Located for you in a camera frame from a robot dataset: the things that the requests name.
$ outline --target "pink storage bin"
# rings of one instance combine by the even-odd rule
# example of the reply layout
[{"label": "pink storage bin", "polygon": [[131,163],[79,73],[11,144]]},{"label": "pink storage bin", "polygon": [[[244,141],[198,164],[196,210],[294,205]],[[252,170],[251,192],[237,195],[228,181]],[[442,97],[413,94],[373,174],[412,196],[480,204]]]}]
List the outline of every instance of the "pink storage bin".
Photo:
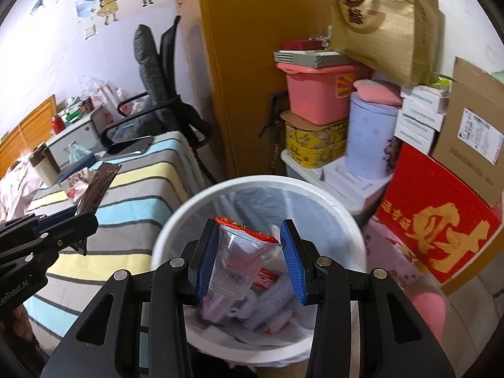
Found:
[{"label": "pink storage bin", "polygon": [[290,110],[318,126],[348,118],[353,83],[369,75],[362,64],[311,68],[277,62],[277,67],[287,74]]}]

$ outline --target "yellow box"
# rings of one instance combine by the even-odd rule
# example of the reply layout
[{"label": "yellow box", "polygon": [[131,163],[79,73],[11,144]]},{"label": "yellow box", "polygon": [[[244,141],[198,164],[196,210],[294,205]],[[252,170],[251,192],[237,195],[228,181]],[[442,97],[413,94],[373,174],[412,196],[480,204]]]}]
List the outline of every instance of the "yellow box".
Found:
[{"label": "yellow box", "polygon": [[305,168],[319,168],[345,154],[348,119],[317,126],[287,111],[285,142],[289,155]]}]

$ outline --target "silver bolt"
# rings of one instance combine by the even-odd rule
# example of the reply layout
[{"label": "silver bolt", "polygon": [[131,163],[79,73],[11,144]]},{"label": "silver bolt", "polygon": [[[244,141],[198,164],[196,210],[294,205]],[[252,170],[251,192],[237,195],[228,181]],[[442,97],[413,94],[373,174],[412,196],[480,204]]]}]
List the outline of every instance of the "silver bolt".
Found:
[{"label": "silver bolt", "polygon": [[172,267],[182,267],[186,261],[182,257],[173,257],[173,259],[170,260],[170,266]]},{"label": "silver bolt", "polygon": [[375,269],[373,275],[380,280],[387,278],[387,272],[384,269]]},{"label": "silver bolt", "polygon": [[118,270],[114,273],[114,279],[117,281],[124,280],[128,276],[126,270]]},{"label": "silver bolt", "polygon": [[329,257],[326,257],[326,256],[320,256],[318,259],[317,259],[317,264],[319,266],[322,266],[322,267],[327,267],[327,266],[330,266],[331,265],[331,259],[329,259]]}]

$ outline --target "striped blanket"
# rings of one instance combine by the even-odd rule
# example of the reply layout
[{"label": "striped blanket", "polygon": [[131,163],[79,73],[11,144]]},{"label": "striped blanket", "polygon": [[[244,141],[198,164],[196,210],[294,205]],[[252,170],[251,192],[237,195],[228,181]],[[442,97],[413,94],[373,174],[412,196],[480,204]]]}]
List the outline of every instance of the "striped blanket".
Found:
[{"label": "striped blanket", "polygon": [[[111,163],[123,167],[96,214],[99,227],[88,238],[88,255],[63,250],[47,271],[47,286],[25,302],[35,336],[48,353],[116,270],[132,274],[150,270],[152,249],[163,225],[204,187],[191,148],[179,132],[156,137],[142,155],[118,157]],[[56,185],[39,190],[27,213],[51,215],[70,206]],[[140,342],[146,340],[142,333]],[[140,366],[146,362],[142,351]]]}]

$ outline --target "wooden headboard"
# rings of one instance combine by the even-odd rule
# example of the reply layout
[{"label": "wooden headboard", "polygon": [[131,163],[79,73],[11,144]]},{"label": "wooden headboard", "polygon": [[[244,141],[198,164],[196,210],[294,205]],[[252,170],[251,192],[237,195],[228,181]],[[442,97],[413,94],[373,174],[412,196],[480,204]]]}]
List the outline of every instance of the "wooden headboard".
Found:
[{"label": "wooden headboard", "polygon": [[9,132],[0,144],[0,178],[20,157],[51,137],[51,118],[56,114],[56,98],[47,98]]}]

